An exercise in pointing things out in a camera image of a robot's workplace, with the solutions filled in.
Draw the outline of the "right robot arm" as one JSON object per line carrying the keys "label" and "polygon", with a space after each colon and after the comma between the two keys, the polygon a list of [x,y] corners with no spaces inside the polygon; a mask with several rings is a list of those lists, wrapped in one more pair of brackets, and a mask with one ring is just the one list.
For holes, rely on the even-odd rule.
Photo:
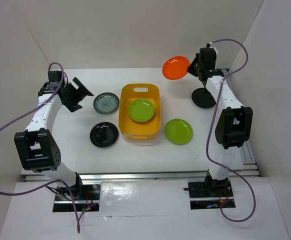
{"label": "right robot arm", "polygon": [[196,53],[187,68],[189,74],[197,77],[203,87],[192,92],[194,104],[202,109],[215,108],[216,126],[212,135],[223,150],[207,170],[204,192],[215,196],[224,190],[229,182],[231,168],[237,149],[250,138],[253,110],[245,107],[234,95],[224,79],[224,73],[216,68],[217,49],[207,44]]}

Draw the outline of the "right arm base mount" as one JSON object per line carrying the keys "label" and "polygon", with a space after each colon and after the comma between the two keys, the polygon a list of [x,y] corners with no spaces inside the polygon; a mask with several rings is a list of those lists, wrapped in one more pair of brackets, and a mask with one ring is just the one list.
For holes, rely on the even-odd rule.
{"label": "right arm base mount", "polygon": [[191,210],[210,210],[235,208],[235,199],[230,180],[222,180],[215,185],[205,177],[187,178],[187,186],[183,190],[188,193]]}

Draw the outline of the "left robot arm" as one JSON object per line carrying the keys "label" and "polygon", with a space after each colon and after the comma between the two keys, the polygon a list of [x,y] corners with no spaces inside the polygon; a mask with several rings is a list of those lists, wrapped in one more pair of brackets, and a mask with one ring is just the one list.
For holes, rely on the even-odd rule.
{"label": "left robot arm", "polygon": [[52,130],[62,106],[73,113],[82,108],[79,103],[86,96],[93,94],[76,77],[72,82],[61,81],[63,75],[59,70],[48,72],[48,82],[38,92],[39,109],[25,130],[14,135],[14,143],[24,170],[64,181],[60,185],[62,191],[77,200],[84,195],[82,180],[77,172],[62,163]]}

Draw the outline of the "orange plate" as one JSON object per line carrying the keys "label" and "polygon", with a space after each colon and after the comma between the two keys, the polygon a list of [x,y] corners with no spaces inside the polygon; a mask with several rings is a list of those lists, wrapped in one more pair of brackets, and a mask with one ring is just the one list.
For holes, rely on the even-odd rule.
{"label": "orange plate", "polygon": [[184,56],[174,56],[162,66],[162,74],[168,80],[180,80],[188,74],[190,61]]}

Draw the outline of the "black plate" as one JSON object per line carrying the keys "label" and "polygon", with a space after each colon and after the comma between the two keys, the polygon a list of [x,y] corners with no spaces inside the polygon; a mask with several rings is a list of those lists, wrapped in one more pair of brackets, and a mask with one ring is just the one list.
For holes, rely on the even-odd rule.
{"label": "black plate", "polygon": [[100,122],[90,131],[91,143],[98,148],[109,148],[119,138],[118,128],[111,122]]}
{"label": "black plate", "polygon": [[202,109],[210,109],[216,105],[214,97],[203,87],[195,89],[192,92],[191,99],[197,107]]}

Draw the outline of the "blue patterned plate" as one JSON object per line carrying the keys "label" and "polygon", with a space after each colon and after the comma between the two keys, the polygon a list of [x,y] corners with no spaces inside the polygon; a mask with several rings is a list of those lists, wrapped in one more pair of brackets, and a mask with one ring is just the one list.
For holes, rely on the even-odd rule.
{"label": "blue patterned plate", "polygon": [[100,114],[111,114],[118,109],[119,105],[118,96],[111,92],[101,93],[93,101],[93,108]]}

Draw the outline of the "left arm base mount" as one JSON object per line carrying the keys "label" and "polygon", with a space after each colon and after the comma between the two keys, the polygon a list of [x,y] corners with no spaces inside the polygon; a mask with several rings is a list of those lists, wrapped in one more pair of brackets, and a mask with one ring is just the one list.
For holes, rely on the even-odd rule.
{"label": "left arm base mount", "polygon": [[77,188],[76,185],[70,187],[73,196],[71,198],[70,192],[64,185],[46,186],[54,194],[52,211],[54,213],[74,212],[72,201],[74,200],[75,209],[78,212],[98,212],[100,209],[101,184],[83,184],[80,181],[79,187]]}

